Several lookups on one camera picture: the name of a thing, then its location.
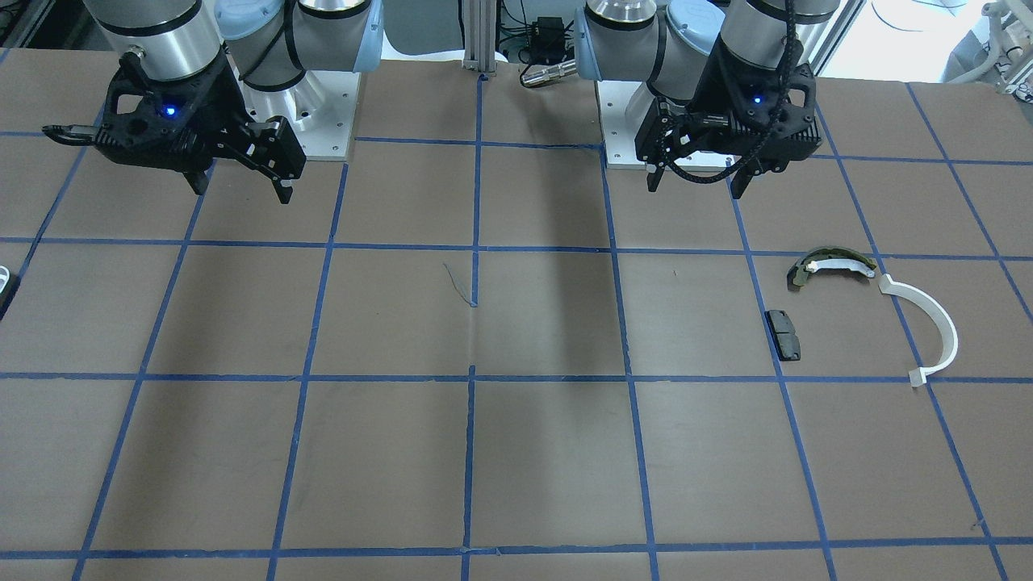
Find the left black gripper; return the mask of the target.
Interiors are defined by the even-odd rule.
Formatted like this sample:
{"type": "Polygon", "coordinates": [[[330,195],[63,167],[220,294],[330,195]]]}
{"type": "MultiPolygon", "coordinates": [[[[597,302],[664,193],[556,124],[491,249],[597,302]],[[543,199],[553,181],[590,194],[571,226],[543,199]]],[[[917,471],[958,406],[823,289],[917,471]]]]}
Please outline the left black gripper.
{"type": "Polygon", "coordinates": [[[687,106],[657,98],[635,136],[648,191],[657,191],[664,170],[676,159],[709,151],[747,159],[742,159],[730,184],[739,201],[756,175],[781,173],[789,162],[815,154],[822,132],[810,63],[800,63],[789,77],[790,89],[803,94],[802,104],[779,99],[779,81],[774,69],[738,58],[711,58],[687,106]]]}

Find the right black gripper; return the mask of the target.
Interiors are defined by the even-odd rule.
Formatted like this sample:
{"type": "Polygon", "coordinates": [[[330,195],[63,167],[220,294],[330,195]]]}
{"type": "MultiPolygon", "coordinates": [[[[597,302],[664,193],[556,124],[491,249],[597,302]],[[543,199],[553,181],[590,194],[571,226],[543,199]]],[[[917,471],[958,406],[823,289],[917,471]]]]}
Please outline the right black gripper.
{"type": "Polygon", "coordinates": [[[148,77],[140,54],[123,54],[99,125],[45,125],[42,132],[66,146],[92,146],[120,165],[173,170],[198,196],[214,159],[225,158],[257,170],[287,205],[307,160],[287,118],[253,121],[225,54],[174,81],[148,77]]]}

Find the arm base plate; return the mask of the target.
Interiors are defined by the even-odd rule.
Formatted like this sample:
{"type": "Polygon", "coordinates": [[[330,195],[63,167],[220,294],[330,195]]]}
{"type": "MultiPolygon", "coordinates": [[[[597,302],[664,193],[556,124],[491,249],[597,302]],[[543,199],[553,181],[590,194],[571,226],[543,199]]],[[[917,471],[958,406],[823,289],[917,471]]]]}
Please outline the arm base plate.
{"type": "Polygon", "coordinates": [[[310,161],[347,161],[357,114],[359,73],[307,71],[295,87],[279,92],[242,86],[253,117],[265,121],[281,115],[291,121],[310,161]]]}
{"type": "Polygon", "coordinates": [[[606,165],[645,169],[636,154],[635,136],[655,95],[645,82],[601,81],[596,83],[596,92],[606,165]]]}

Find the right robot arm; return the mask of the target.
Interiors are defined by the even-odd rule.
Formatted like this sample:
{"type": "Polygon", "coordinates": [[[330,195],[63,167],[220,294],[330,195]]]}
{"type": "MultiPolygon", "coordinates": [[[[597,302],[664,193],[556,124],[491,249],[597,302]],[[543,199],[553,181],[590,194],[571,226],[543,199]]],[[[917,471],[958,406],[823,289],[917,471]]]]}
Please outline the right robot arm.
{"type": "Polygon", "coordinates": [[[357,77],[383,54],[380,1],[89,1],[119,54],[96,125],[45,125],[59,144],[182,175],[196,194],[218,158],[289,203],[307,149],[338,103],[318,73],[357,77]]]}

